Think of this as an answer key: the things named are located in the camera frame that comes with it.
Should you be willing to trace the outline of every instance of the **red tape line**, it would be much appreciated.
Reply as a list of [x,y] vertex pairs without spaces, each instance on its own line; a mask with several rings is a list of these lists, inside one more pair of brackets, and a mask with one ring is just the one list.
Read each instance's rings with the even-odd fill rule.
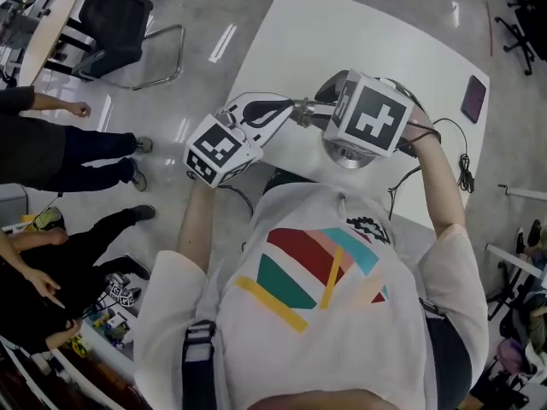
[[494,42],[492,38],[492,17],[490,15],[490,5],[486,2],[486,13],[488,14],[488,29],[490,30],[490,56],[494,56]]

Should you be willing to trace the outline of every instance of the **table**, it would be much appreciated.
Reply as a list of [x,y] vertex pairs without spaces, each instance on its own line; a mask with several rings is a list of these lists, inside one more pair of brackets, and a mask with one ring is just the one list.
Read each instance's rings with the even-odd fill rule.
[[49,6],[50,14],[44,15],[40,20],[23,56],[18,78],[19,86],[34,83],[57,44],[75,4],[76,0],[55,0]]
[[[470,171],[476,174],[485,133],[490,79],[454,50],[426,33],[350,0],[274,0],[236,78],[230,99],[246,91],[313,97],[335,73],[355,68],[397,80],[411,90],[432,120],[448,117],[468,139]],[[460,111],[470,76],[487,88],[474,125]],[[450,166],[459,176],[463,136],[444,121],[437,129]],[[388,187],[396,185],[418,161],[401,152],[359,170],[336,165],[322,147],[321,131],[287,122],[264,147],[268,164],[315,181],[365,192],[388,209]],[[464,205],[468,193],[462,192]],[[394,213],[432,227],[426,211],[421,173],[399,189]]]

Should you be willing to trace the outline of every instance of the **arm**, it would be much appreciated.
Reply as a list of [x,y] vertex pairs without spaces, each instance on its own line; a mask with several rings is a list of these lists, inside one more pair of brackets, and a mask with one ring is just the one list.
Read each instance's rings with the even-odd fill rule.
[[61,288],[59,284],[51,279],[46,273],[29,267],[21,259],[14,246],[9,241],[8,236],[6,236],[5,232],[2,230],[0,230],[0,256],[31,283],[41,296],[49,298],[59,307],[64,308],[59,300],[55,298],[56,290]]
[[196,263],[205,273],[213,242],[214,206],[215,189],[196,179],[180,227],[177,252]]
[[197,179],[180,227],[176,252],[156,258],[134,328],[135,383],[152,408],[182,408],[174,384],[182,384],[185,331],[207,282],[215,191]]
[[78,319],[74,321],[72,328],[68,328],[66,331],[56,332],[51,334],[51,336],[45,339],[45,344],[48,349],[51,351],[53,349],[59,348],[63,343],[65,343],[69,338],[74,337],[79,333],[79,329],[82,326],[82,320]]
[[[432,122],[418,107],[415,107],[410,120],[433,128]],[[413,126],[407,126],[405,132],[409,140],[424,133],[422,129]],[[465,226],[460,191],[437,138],[434,135],[428,135],[416,141],[414,147],[420,161],[427,211],[437,237],[440,237],[449,226]]]
[[87,103],[65,102],[64,100],[39,92],[34,94],[34,102],[32,103],[30,109],[33,111],[66,109],[68,112],[78,115],[79,117],[88,117],[91,113],[91,108]]
[[55,228],[51,231],[19,232],[9,236],[9,241],[17,252],[39,248],[46,244],[63,244],[67,240],[67,233],[60,228]]

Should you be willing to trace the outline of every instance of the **sleeve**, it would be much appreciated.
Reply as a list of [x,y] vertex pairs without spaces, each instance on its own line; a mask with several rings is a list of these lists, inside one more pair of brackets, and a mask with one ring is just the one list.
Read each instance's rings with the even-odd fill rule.
[[181,254],[162,251],[144,294],[135,330],[135,382],[154,409],[182,408],[182,344],[207,282]]
[[449,227],[418,264],[426,298],[446,314],[469,353],[472,384],[483,372],[488,356],[485,292],[468,233]]
[[27,111],[33,104],[33,86],[19,86],[0,90],[0,111],[5,114],[18,114],[21,111]]
[[9,324],[9,326],[5,329],[4,326],[0,327],[2,337],[15,346],[25,349],[30,355],[49,351],[45,344],[47,336],[41,332],[39,322],[37,327],[36,321],[21,320],[16,316],[10,317],[9,313],[4,312],[3,324]]

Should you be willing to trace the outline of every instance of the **black pants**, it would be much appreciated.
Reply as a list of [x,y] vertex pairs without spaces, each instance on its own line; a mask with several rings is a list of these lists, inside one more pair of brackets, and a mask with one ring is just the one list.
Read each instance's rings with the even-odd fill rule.
[[129,226],[136,223],[129,209],[99,220],[89,231],[70,236],[59,246],[47,245],[21,252],[30,267],[50,275],[61,286],[56,297],[70,318],[78,318],[106,288],[105,277],[113,272],[127,273],[131,259],[116,258],[93,266],[108,246]]
[[47,191],[97,191],[129,182],[134,174],[132,163],[122,158],[102,167],[82,166],[87,162],[121,158],[132,154],[137,139],[132,133],[82,131],[65,126],[66,143],[62,166],[44,187]]

